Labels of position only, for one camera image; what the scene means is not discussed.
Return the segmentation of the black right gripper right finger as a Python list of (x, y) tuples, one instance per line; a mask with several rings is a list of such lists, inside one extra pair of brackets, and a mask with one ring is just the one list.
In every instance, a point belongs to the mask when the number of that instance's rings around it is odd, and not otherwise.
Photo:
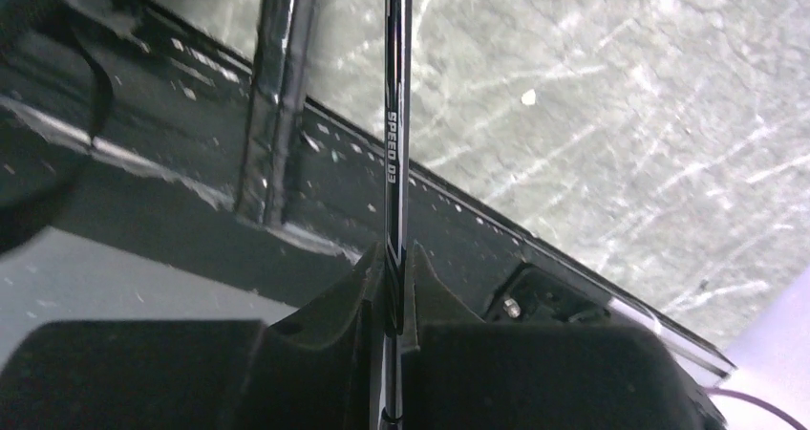
[(705, 391), (650, 331), (487, 323), (414, 245), (403, 364), (407, 429), (722, 429)]

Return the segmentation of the black badminton racket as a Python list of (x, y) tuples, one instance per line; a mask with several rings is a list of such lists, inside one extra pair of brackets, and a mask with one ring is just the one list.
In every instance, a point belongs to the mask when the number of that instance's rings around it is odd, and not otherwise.
[(386, 321), (382, 358), (386, 429), (404, 420), (402, 352), (408, 242), (409, 130), (413, 0), (385, 0), (384, 247)]

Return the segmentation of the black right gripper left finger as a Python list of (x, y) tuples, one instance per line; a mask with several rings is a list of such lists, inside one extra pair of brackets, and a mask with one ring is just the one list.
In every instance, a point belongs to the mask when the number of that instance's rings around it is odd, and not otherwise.
[(367, 429), (381, 247), (290, 316), (58, 321), (1, 373), (5, 429)]

